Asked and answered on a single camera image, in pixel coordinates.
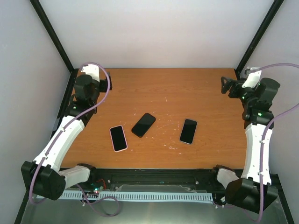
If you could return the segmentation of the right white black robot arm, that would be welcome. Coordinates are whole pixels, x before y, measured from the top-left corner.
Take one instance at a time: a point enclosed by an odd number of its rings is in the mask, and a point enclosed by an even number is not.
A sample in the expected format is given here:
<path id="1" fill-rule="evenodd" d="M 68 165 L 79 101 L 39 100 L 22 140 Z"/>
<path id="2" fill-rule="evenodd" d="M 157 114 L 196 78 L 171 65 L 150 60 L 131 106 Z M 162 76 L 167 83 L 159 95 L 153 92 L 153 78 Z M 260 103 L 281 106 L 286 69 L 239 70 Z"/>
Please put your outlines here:
<path id="1" fill-rule="evenodd" d="M 240 99 L 247 148 L 245 166 L 238 177 L 234 170 L 217 165 L 215 179 L 225 188 L 225 203 L 260 213 L 278 196 L 271 185 L 269 172 L 269 144 L 274 115 L 270 111 L 280 84 L 271 78 L 247 83 L 246 80 L 221 78 L 221 92 L 230 98 Z"/>

